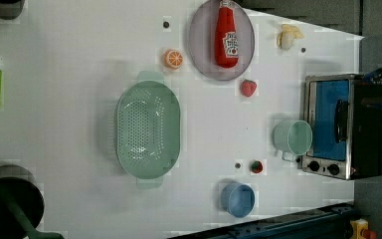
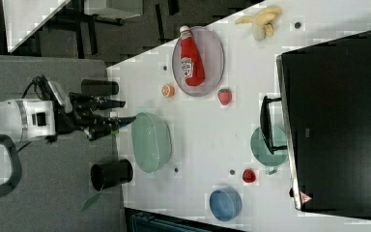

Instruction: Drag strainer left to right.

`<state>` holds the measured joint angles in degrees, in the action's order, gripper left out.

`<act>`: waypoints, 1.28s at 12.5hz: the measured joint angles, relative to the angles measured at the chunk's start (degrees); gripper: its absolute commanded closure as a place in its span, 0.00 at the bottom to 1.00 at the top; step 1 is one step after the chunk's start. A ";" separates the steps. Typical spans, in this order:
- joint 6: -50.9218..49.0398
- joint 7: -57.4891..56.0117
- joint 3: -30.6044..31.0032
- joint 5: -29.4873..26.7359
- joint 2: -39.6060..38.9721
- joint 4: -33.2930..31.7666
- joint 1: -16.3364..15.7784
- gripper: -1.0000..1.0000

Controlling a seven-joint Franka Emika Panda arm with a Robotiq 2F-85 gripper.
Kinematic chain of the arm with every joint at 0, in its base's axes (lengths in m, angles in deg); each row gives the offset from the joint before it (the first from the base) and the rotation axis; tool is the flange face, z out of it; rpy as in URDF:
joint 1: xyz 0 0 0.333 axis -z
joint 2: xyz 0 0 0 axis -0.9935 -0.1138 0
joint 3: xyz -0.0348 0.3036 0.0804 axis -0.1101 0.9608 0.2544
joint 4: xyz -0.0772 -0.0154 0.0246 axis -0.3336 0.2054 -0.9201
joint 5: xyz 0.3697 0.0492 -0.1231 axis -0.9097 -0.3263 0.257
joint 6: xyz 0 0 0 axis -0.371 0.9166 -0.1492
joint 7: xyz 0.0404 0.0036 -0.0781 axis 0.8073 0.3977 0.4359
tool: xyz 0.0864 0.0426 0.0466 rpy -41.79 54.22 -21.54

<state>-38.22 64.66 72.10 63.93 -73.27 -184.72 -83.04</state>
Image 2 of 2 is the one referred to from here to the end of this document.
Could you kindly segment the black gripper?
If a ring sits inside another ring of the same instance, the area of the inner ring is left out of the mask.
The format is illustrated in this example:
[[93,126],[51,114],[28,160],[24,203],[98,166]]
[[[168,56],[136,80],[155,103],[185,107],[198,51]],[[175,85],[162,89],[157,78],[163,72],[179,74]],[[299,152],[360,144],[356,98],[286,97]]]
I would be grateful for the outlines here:
[[59,134],[83,131],[89,140],[105,136],[105,124],[111,129],[123,128],[136,120],[131,117],[104,118],[95,114],[96,110],[124,107],[124,101],[106,100],[103,96],[90,93],[65,94],[54,81],[46,81],[46,99],[52,101],[55,131],[48,141],[56,141]]

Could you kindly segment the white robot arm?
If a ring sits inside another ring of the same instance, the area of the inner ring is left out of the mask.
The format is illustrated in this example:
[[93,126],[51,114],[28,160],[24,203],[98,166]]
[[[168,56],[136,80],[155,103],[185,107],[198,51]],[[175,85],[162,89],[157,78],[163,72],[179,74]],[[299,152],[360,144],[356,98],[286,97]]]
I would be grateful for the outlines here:
[[83,131],[88,139],[96,140],[136,120],[134,116],[98,114],[100,110],[126,105],[109,98],[119,93],[115,81],[85,79],[79,93],[67,94],[59,83],[41,75],[33,78],[28,87],[37,95],[34,99],[0,101],[0,135],[15,143],[40,139],[54,142],[58,135],[74,131]]

